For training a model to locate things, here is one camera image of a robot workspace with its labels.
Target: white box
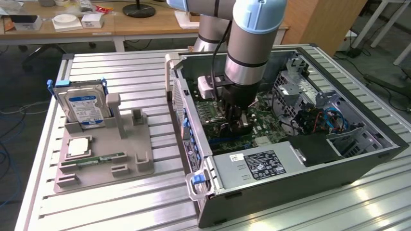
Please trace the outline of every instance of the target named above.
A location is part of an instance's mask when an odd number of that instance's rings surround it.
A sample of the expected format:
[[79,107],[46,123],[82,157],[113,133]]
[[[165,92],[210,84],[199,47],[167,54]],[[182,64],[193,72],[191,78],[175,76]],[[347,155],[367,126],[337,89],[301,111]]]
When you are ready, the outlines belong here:
[[351,30],[349,30],[346,34],[346,38],[343,40],[343,43],[341,44],[341,47],[337,51],[347,51],[350,50],[350,44],[353,45],[358,35]]
[[102,28],[105,23],[103,15],[99,13],[86,14],[82,19],[85,28]]
[[16,30],[40,30],[42,25],[43,25],[43,20],[39,15],[34,15],[32,17],[36,17],[36,20],[28,20],[27,22],[22,22],[24,20],[19,20],[19,23],[15,23],[15,28]]
[[71,14],[62,14],[54,17],[52,25],[56,32],[83,29],[79,18]]

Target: motherboard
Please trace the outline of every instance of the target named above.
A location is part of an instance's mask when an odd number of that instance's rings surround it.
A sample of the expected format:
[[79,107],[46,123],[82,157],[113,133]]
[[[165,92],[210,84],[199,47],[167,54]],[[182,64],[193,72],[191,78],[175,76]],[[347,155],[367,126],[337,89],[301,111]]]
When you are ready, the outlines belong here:
[[222,102],[214,100],[195,100],[195,106],[205,128],[209,144],[214,154],[223,154],[278,143],[287,134],[273,114],[267,104],[266,94],[259,93],[254,104],[249,108],[249,115],[255,121],[250,134],[238,137],[222,137],[221,127],[227,122],[225,118]]

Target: blue cable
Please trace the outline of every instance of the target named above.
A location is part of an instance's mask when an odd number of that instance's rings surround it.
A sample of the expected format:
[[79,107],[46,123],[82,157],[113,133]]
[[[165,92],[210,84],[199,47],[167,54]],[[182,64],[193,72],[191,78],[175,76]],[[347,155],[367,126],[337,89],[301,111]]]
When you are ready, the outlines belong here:
[[15,163],[14,159],[11,158],[10,154],[3,152],[3,151],[0,151],[0,153],[10,158],[12,170],[14,170],[14,172],[16,174],[16,177],[18,177],[18,190],[16,190],[15,194],[11,196],[11,198],[6,202],[3,202],[3,204],[0,205],[0,208],[2,208],[3,206],[6,206],[6,204],[10,201],[12,201],[19,196],[19,193],[22,191],[22,178],[20,178],[20,173],[19,173],[19,169],[18,169],[16,163]]
[[327,120],[327,124],[334,128],[334,126],[331,125],[331,123],[329,121],[329,112],[330,111],[337,112],[337,114],[339,114],[339,116],[342,117],[342,120],[343,120],[343,126],[346,126],[346,129],[349,129],[347,120],[345,119],[342,112],[335,107],[330,107],[330,108],[325,109],[325,119]]

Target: aluminum extrusion table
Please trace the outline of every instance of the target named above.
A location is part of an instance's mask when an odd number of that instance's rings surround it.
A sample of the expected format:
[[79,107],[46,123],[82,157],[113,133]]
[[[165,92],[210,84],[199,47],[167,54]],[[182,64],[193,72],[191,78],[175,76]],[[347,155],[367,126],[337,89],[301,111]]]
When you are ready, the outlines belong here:
[[[393,111],[318,48],[302,45],[383,122],[411,143],[411,124]],[[63,60],[58,79],[106,77],[122,96],[122,113],[149,114],[155,174],[115,185],[55,194],[52,191],[64,113],[52,99],[16,230],[199,230],[189,198],[165,94],[169,52],[78,54]],[[311,79],[322,89],[329,83]],[[251,214],[203,230],[377,230],[411,227],[411,148],[351,185]]]

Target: hard drive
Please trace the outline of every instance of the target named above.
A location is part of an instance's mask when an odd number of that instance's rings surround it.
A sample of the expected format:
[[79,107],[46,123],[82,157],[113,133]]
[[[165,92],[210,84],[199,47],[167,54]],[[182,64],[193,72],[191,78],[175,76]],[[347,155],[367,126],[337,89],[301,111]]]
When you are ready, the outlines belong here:
[[105,119],[111,111],[106,104],[106,80],[77,81],[60,80],[50,90],[55,95],[70,123],[79,122],[83,129],[105,127]]

